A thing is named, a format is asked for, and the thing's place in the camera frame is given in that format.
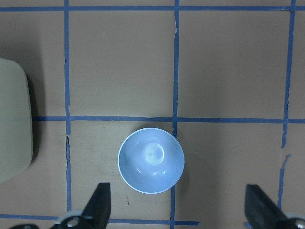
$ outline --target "screw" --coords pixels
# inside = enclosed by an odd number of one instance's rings
[[[67,227],[73,228],[73,227],[75,227],[75,226],[78,225],[79,221],[80,221],[80,220],[79,220],[77,217],[74,217],[73,219],[70,219],[70,220],[67,222]]]
[[[298,219],[298,220],[295,222],[295,225],[296,225],[296,227],[299,228],[299,229],[305,229],[305,221],[303,221],[303,220]]]

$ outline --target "blue tape grid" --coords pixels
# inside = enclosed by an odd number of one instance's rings
[[[172,117],[129,117],[129,116],[71,116],[70,106],[70,83],[69,83],[69,11],[99,11],[99,10],[164,10],[174,11],[176,20],[176,35],[174,39],[174,87],[173,87],[173,116]],[[290,11],[288,54],[285,82],[285,102],[283,119],[263,119],[263,118],[188,118],[178,117],[178,71],[179,71],[179,13],[180,11]],[[290,6],[180,6],[179,0],[175,0],[174,6],[69,6],[69,0],[64,0],[63,7],[0,7],[0,12],[22,12],[22,11],[63,11],[64,12],[64,76],[65,76],[65,116],[35,116],[33,121],[65,121],[66,134],[71,133],[71,121],[149,121],[149,122],[172,122],[173,136],[177,137],[178,122],[198,122],[198,123],[263,123],[263,124],[283,124],[282,147],[285,146],[288,124],[305,124],[305,119],[289,119],[289,89],[291,82],[291,66],[293,52],[293,32],[295,23],[295,11],[303,11],[305,6],[296,6],[295,0],[291,0]],[[70,165],[70,145],[69,138],[66,138],[67,152],[67,210],[71,210],[71,165]],[[280,170],[279,184],[279,207],[281,207],[281,197],[283,194],[285,165]],[[171,216],[170,220],[139,220],[139,219],[110,219],[111,223],[131,223],[131,224],[163,224],[170,225],[174,229],[175,225],[198,226],[196,221],[175,221],[175,186],[171,193]],[[55,220],[53,216],[28,216],[0,214],[0,218],[5,219],[37,219]]]

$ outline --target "light blue bowl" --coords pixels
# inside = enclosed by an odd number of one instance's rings
[[[169,190],[182,175],[184,154],[168,132],[145,128],[129,135],[118,155],[119,171],[133,189],[157,194]]]

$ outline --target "bowl rim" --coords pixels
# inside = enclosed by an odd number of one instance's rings
[[[181,172],[179,173],[179,176],[178,176],[177,180],[176,180],[176,181],[173,183],[173,185],[171,185],[170,187],[168,187],[168,188],[166,188],[166,189],[164,189],[164,190],[158,191],[158,192],[144,192],[144,191],[141,191],[141,190],[136,189],[135,187],[133,187],[132,185],[130,185],[130,184],[128,183],[128,181],[124,178],[124,176],[123,176],[123,174],[122,174],[122,172],[121,172],[121,168],[120,168],[120,162],[119,162],[119,161],[120,161],[120,154],[121,154],[121,149],[122,149],[123,145],[125,144],[125,142],[126,142],[131,136],[133,136],[134,134],[136,134],[136,133],[138,133],[138,132],[140,132],[140,131],[144,131],[144,130],[157,130],[157,131],[166,133],[168,136],[170,136],[170,137],[177,143],[177,145],[179,146],[179,148],[180,148],[180,150],[181,150],[181,152],[182,152],[182,156],[183,156],[183,168],[182,168]],[[120,172],[121,177],[123,178],[123,180],[125,181],[125,183],[126,183],[129,187],[131,187],[132,189],[134,189],[134,190],[136,190],[136,191],[138,191],[138,192],[144,193],[144,194],[159,194],[159,193],[162,193],[162,192],[165,192],[165,191],[171,189],[173,186],[175,186],[175,184],[178,182],[178,180],[179,180],[180,177],[182,176],[182,173],[183,173],[183,171],[184,171],[184,167],[185,167],[184,152],[183,152],[183,149],[182,149],[180,143],[178,142],[178,140],[177,140],[172,134],[168,133],[167,131],[162,130],[162,129],[159,129],[159,128],[155,128],[155,127],[142,128],[142,129],[139,129],[139,130],[134,131],[133,133],[131,133],[131,134],[123,141],[123,143],[121,144],[121,147],[120,147],[120,150],[119,150],[119,153],[118,153],[118,168],[119,168],[119,172]]]

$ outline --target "round plastic bowl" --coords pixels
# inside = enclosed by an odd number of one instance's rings
[[[118,156],[119,171],[133,189],[157,194],[169,190],[182,175],[184,155],[168,132],[145,128],[129,135]]]

